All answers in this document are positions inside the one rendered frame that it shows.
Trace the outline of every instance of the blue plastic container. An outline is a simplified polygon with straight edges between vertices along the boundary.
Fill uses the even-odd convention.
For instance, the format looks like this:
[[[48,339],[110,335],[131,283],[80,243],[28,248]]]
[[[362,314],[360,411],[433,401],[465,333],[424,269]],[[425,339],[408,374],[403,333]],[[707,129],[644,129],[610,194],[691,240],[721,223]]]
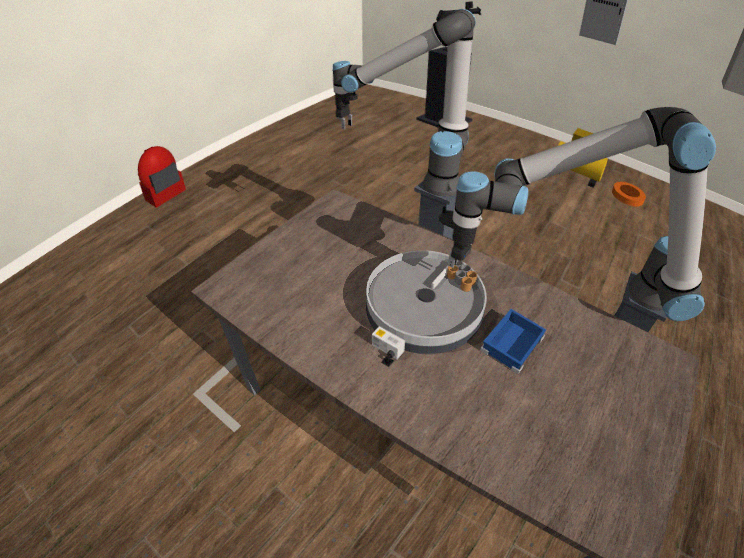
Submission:
[[[527,357],[544,335],[544,327],[509,310],[483,341],[483,350],[502,364],[521,372]]]

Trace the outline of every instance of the wooden floor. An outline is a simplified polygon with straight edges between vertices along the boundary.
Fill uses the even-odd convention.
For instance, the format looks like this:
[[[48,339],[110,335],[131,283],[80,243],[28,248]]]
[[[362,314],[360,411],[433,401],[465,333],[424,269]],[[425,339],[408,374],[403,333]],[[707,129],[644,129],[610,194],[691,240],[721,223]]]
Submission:
[[[133,200],[0,285],[0,556],[582,556],[250,343],[260,394],[237,370],[209,391],[236,432],[194,397],[231,358],[194,287],[330,190],[417,220],[423,100],[367,87],[353,112],[345,131],[332,99],[265,128],[186,169],[177,198]],[[463,172],[557,145],[469,116]],[[617,202],[618,180],[645,205]],[[668,199],[613,162],[593,189],[564,173],[530,187],[525,215],[485,215],[475,249],[614,313]],[[701,361],[662,558],[744,556],[744,217],[706,204],[700,268],[705,311],[652,330]]]

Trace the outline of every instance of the round tray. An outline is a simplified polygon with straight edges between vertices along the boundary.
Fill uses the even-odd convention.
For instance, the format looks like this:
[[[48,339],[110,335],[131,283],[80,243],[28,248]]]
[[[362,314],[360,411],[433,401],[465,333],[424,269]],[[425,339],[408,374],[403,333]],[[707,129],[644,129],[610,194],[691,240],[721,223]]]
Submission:
[[[446,269],[449,256],[418,251],[388,258],[367,281],[367,315],[406,342],[414,353],[440,353],[463,345],[480,326],[486,310],[486,289],[478,277],[473,288],[459,280],[431,281]]]

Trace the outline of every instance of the table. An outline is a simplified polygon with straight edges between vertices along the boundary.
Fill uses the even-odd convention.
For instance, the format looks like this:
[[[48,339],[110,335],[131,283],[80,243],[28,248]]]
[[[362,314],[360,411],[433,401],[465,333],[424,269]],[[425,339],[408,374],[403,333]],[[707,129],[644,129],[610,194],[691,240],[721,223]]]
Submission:
[[[331,192],[194,294],[220,318],[254,393],[260,386],[239,332],[552,534],[605,558],[655,556],[681,470],[697,359],[473,251],[467,263],[483,279],[487,312],[514,309],[547,330],[523,371],[470,344],[383,365],[369,341],[369,273],[396,253],[450,249],[443,237]]]

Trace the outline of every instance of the wall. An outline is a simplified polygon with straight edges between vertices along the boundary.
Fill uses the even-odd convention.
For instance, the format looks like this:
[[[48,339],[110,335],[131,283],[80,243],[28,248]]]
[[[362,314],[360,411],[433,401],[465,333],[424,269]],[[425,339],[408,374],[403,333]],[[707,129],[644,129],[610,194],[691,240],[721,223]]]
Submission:
[[[138,182],[331,87],[361,0],[10,2],[0,18],[0,268]]]
[[[655,107],[689,110],[717,144],[708,189],[744,204],[744,97],[721,84],[744,26],[740,2],[628,0],[617,45],[579,36],[585,4],[475,2],[483,13],[468,100],[568,134],[610,128]],[[369,62],[427,30],[440,9],[465,3],[364,0],[363,7]],[[382,79],[425,89],[426,63],[419,57]],[[669,170],[665,147],[627,155]]]

